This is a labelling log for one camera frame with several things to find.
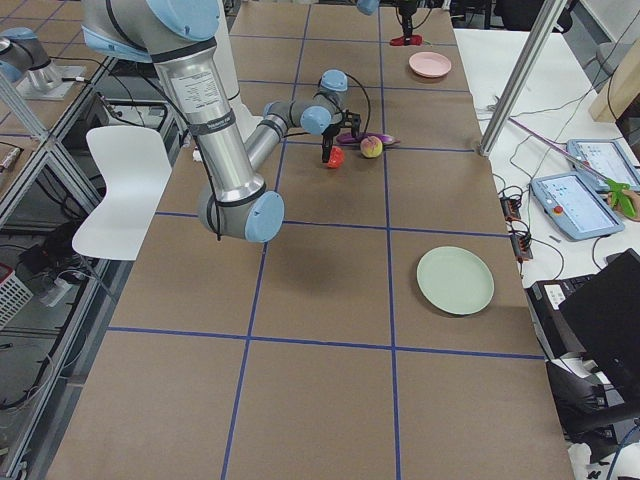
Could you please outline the person hand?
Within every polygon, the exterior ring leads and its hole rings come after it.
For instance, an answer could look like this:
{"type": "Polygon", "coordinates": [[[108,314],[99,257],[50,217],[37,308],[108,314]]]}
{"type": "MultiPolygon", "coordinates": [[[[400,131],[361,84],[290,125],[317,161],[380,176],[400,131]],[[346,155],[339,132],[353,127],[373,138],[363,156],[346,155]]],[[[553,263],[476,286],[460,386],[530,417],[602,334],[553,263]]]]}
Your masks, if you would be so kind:
{"type": "Polygon", "coordinates": [[[640,196],[637,192],[631,190],[624,191],[625,198],[630,202],[633,208],[633,215],[630,213],[624,213],[624,216],[632,221],[640,221],[640,196]]]}

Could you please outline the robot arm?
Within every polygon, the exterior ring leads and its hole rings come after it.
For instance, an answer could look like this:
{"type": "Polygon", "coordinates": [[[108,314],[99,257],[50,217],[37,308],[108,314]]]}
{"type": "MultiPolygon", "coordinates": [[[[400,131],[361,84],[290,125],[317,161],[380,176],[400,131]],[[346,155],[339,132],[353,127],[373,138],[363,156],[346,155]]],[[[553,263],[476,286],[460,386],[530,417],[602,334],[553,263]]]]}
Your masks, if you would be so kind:
{"type": "MultiPolygon", "coordinates": [[[[357,0],[356,8],[359,12],[370,16],[379,8],[380,3],[380,0],[357,0]]],[[[414,37],[413,15],[417,12],[418,2],[416,0],[395,0],[391,4],[396,9],[403,32],[403,35],[396,40],[408,45],[414,37]]]]}
{"type": "Polygon", "coordinates": [[[93,50],[154,66],[164,94],[195,139],[208,186],[199,218],[212,232],[268,242],[284,201],[259,166],[292,128],[332,139],[344,119],[347,75],[323,73],[312,99],[276,101],[256,117],[239,97],[220,1],[85,1],[83,34],[93,50]]]}

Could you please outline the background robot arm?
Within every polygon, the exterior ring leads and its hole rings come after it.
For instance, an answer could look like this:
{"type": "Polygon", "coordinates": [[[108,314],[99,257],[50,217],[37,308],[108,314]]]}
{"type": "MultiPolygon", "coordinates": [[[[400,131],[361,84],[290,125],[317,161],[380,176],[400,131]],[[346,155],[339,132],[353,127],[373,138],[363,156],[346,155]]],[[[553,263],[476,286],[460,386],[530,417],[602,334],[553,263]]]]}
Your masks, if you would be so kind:
{"type": "Polygon", "coordinates": [[[63,70],[27,27],[1,32],[1,73],[24,99],[61,101],[65,96],[63,70]]]}

